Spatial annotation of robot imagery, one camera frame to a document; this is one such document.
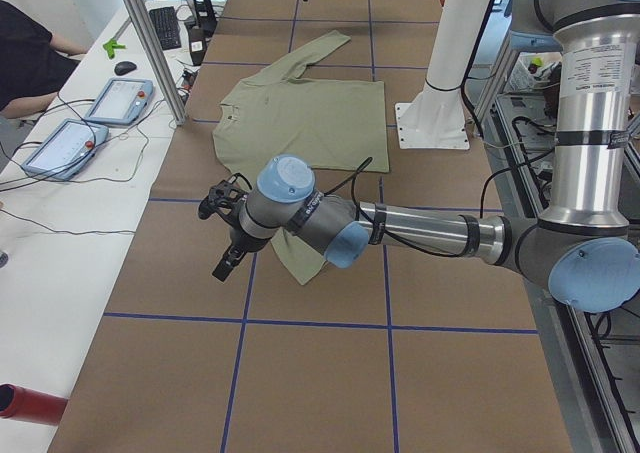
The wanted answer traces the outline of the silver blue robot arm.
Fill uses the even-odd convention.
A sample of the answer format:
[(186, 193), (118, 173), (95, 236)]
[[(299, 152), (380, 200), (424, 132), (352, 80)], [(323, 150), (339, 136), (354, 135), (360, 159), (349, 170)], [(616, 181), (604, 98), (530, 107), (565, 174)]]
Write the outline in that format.
[(541, 41), (562, 54), (551, 200), (537, 218), (474, 206), (487, 165), (461, 93), (491, 0), (446, 0), (426, 31), (425, 80), (404, 105), (395, 105), (397, 77), (378, 100), (354, 88), (316, 95), (305, 70), (345, 45), (342, 29), (297, 45), (223, 98), (215, 160), (245, 184), (216, 185), (199, 208), (230, 227), (215, 276), (271, 246), (284, 272), (307, 283), (391, 244), (477, 257), (585, 312), (631, 299), (639, 252), (618, 203), (639, 0), (514, 1), (517, 47)]

